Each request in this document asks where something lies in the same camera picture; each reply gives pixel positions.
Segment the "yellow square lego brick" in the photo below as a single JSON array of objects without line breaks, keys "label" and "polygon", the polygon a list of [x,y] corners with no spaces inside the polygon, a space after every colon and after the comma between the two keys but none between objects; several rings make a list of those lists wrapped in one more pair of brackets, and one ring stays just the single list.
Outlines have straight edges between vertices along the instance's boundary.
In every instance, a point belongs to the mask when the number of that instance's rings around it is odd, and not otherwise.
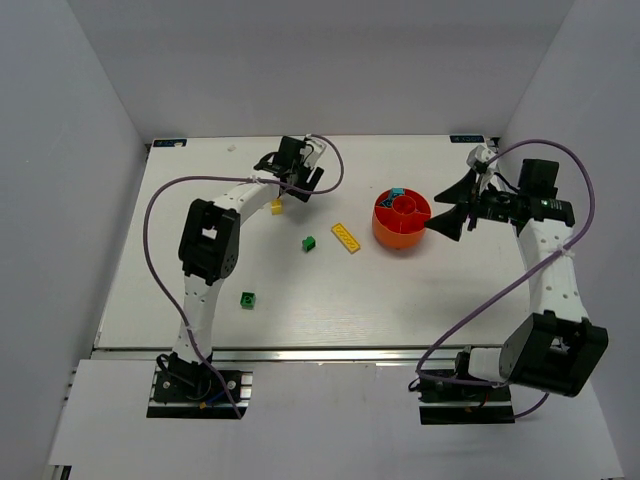
[{"label": "yellow square lego brick", "polygon": [[281,215],[283,213],[283,203],[281,199],[275,199],[271,202],[271,213],[273,215]]}]

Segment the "green lego brick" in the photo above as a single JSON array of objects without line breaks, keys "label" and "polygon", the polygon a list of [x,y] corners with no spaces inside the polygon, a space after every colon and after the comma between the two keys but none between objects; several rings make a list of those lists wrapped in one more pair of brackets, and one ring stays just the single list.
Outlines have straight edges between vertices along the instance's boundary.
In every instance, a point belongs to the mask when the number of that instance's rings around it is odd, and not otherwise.
[{"label": "green lego brick", "polygon": [[253,310],[256,305],[256,294],[254,292],[244,291],[241,294],[240,306],[243,309]]},{"label": "green lego brick", "polygon": [[308,236],[302,240],[302,249],[304,252],[309,252],[316,247],[316,239],[313,236]]}]

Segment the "yellow long lego plate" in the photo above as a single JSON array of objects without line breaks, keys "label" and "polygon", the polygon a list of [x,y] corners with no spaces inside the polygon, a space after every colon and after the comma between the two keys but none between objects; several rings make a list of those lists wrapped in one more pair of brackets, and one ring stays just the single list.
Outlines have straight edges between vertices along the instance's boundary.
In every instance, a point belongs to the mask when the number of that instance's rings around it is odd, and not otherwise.
[{"label": "yellow long lego plate", "polygon": [[361,249],[360,243],[342,223],[333,225],[331,232],[350,254],[354,254]]}]

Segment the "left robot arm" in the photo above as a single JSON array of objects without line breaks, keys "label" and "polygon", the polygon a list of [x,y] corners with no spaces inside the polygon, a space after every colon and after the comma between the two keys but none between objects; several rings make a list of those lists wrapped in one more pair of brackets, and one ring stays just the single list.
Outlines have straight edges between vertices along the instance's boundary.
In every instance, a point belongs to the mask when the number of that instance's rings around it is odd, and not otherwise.
[{"label": "left robot arm", "polygon": [[283,194],[308,201],[324,173],[316,163],[325,149],[311,136],[285,136],[254,166],[256,177],[191,203],[178,248],[185,287],[181,326],[171,354],[160,359],[162,372],[186,398],[205,400],[224,389],[206,364],[221,287],[238,263],[242,224]]}]

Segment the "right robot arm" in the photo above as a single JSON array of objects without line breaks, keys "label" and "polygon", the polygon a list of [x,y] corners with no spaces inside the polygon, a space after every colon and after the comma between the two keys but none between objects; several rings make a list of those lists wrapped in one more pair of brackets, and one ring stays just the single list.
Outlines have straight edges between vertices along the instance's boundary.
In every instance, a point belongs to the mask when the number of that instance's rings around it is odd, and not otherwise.
[{"label": "right robot arm", "polygon": [[450,210],[426,228],[454,241],[478,220],[509,223],[527,269],[527,318],[499,347],[466,347],[456,357],[450,382],[473,387],[517,384],[574,397],[608,346],[605,328],[591,323],[576,281],[568,243],[572,205],[557,197],[555,161],[526,159],[515,191],[492,185],[488,168],[473,162],[465,176],[436,195]]}]

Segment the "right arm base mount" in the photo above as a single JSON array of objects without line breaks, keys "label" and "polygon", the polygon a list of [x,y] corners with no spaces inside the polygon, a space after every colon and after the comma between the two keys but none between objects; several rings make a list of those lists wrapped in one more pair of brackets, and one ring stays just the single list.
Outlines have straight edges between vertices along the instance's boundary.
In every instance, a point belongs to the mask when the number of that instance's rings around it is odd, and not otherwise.
[{"label": "right arm base mount", "polygon": [[443,379],[475,381],[468,373],[470,347],[456,355],[450,369],[432,369],[427,373],[437,378],[416,378],[408,385],[409,392],[419,395],[422,425],[497,425],[514,423],[511,392],[508,387],[487,387],[447,383]]}]

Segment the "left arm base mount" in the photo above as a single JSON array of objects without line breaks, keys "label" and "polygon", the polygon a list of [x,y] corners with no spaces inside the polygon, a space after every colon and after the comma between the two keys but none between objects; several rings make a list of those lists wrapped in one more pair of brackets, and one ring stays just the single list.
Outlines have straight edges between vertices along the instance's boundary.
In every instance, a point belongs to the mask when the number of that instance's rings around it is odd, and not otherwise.
[{"label": "left arm base mount", "polygon": [[186,362],[176,353],[160,354],[149,394],[151,419],[239,420],[248,409],[252,373]]}]

